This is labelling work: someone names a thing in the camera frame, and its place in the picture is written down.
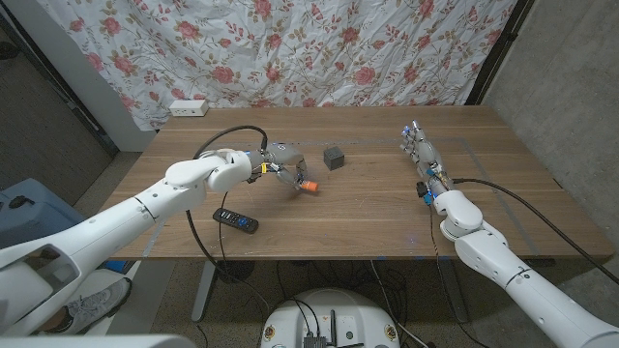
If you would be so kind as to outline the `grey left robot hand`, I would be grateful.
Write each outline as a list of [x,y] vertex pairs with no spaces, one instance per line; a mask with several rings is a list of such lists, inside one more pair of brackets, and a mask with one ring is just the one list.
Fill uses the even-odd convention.
[[268,144],[263,154],[261,172],[273,172],[282,183],[295,189],[315,188],[315,184],[306,179],[307,164],[304,155],[289,144]]

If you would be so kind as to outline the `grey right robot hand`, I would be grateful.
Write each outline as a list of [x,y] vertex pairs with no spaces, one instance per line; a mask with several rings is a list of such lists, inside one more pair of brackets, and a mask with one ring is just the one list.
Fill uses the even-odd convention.
[[413,120],[410,126],[404,127],[401,137],[400,149],[416,165],[418,174],[432,194],[440,195],[456,188],[445,171],[441,155],[416,120]]

